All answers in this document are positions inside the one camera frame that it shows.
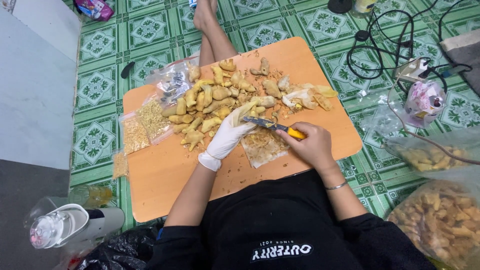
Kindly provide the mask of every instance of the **tabletop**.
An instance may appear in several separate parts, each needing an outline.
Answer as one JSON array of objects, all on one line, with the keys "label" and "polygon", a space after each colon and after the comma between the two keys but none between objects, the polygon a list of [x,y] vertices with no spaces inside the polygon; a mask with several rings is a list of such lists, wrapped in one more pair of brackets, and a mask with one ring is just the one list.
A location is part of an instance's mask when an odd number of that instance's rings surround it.
[{"label": "tabletop", "polygon": [[[270,62],[270,70],[290,74],[290,83],[312,83],[329,85],[317,60],[308,45],[300,37],[292,37],[254,51],[233,57],[237,69],[244,70],[260,66],[261,57]],[[202,78],[211,78],[209,66],[202,67]],[[246,78],[258,86],[253,76]],[[150,85],[128,91],[123,97],[124,113],[138,109],[155,88]],[[334,108],[303,110],[287,119],[280,117],[279,123],[291,125],[305,121],[325,127],[332,134],[332,153],[336,160],[357,153],[362,141],[350,118],[337,98],[330,98]],[[132,213],[138,222],[144,222],[168,214],[173,202],[188,180],[197,156],[206,148],[196,147],[192,152],[180,145],[180,135],[172,135],[156,146],[144,148],[128,155]],[[223,161],[217,173],[210,200],[237,192],[248,185],[266,179],[278,179],[310,169],[292,150],[288,155],[269,162],[258,169],[250,166],[242,147],[236,147]]]}]

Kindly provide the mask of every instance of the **yellow knife handle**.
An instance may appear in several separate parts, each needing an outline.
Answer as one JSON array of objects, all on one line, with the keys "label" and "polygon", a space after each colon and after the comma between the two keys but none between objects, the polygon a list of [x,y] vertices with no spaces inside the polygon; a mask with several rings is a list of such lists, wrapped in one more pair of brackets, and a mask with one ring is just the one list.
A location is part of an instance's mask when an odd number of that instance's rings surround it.
[{"label": "yellow knife handle", "polygon": [[305,133],[301,132],[301,131],[298,131],[298,130],[294,130],[293,128],[289,127],[288,128],[288,135],[294,137],[294,138],[298,138],[298,139],[305,139],[307,136],[305,135]]}]

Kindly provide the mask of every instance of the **white wall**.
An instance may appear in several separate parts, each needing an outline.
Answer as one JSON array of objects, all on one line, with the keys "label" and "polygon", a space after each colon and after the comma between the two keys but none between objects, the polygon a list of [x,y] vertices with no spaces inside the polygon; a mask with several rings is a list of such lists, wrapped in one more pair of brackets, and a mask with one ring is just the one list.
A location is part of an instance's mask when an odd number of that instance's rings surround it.
[{"label": "white wall", "polygon": [[12,15],[77,62],[81,23],[62,0],[16,0]]},{"label": "white wall", "polygon": [[69,169],[76,63],[4,9],[0,25],[0,159]]}]

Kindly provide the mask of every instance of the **white latex glove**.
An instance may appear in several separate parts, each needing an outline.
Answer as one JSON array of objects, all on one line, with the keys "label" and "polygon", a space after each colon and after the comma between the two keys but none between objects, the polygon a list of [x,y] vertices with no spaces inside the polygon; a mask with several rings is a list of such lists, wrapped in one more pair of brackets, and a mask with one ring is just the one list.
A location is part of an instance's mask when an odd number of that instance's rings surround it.
[{"label": "white latex glove", "polygon": [[241,106],[223,120],[207,150],[198,155],[198,161],[212,171],[218,171],[224,159],[237,146],[240,139],[252,131],[257,125],[242,121],[243,116],[251,108]]}]

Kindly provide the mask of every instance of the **silver bracelet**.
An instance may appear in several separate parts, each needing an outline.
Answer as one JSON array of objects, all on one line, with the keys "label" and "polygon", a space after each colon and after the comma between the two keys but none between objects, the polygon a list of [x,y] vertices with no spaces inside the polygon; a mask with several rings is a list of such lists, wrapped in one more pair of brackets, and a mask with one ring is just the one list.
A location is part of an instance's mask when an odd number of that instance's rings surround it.
[{"label": "silver bracelet", "polygon": [[337,188],[341,188],[343,186],[345,186],[347,183],[347,181],[345,180],[345,182],[343,182],[341,185],[338,185],[338,186],[334,186],[334,187],[325,187],[326,190],[333,190],[333,189],[337,189]]}]

